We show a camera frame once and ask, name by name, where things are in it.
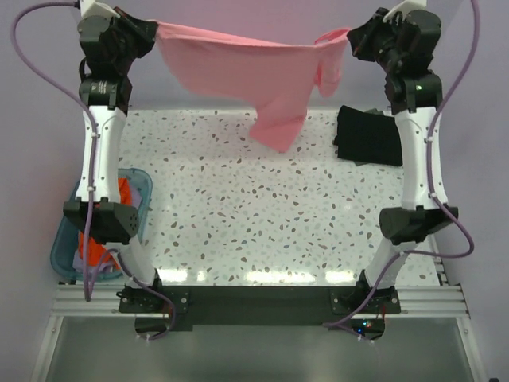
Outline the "pink t-shirt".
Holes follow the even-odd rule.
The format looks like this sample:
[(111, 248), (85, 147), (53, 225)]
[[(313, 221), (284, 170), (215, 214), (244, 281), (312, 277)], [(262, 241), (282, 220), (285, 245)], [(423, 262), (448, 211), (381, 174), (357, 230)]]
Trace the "pink t-shirt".
[(249, 104), (257, 113), (250, 136), (286, 152), (303, 127), (312, 91), (329, 97), (338, 88), (348, 31), (287, 45), (160, 22), (156, 41), (183, 88)]

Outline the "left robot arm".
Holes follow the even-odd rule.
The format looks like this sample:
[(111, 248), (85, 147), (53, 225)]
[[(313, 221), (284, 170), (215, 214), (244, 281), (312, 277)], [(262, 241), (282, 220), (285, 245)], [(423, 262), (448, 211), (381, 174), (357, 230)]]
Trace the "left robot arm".
[(135, 60), (155, 45), (157, 23), (134, 18), (118, 7), (79, 1), (77, 26), (84, 59), (80, 65), (79, 105), (84, 110), (83, 169), (73, 199), (64, 203), (64, 216), (89, 240), (102, 244), (128, 276), (152, 284), (155, 270), (141, 257), (138, 209), (121, 202), (119, 149), (130, 106), (128, 78)]

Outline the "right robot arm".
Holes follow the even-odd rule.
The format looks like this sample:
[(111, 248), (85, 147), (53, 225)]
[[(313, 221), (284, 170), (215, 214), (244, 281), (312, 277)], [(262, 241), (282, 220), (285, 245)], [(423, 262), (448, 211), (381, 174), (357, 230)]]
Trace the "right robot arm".
[(354, 293), (356, 307), (365, 313), (382, 304), (380, 290), (394, 288), (409, 253), (459, 214), (448, 205), (441, 179), (442, 81), (429, 67), (440, 37), (441, 19), (424, 1), (380, 8), (348, 33), (353, 56), (377, 63), (386, 73), (385, 94), (398, 128), (404, 170), (401, 204), (381, 210), (383, 239), (361, 272), (358, 284), (363, 288)]

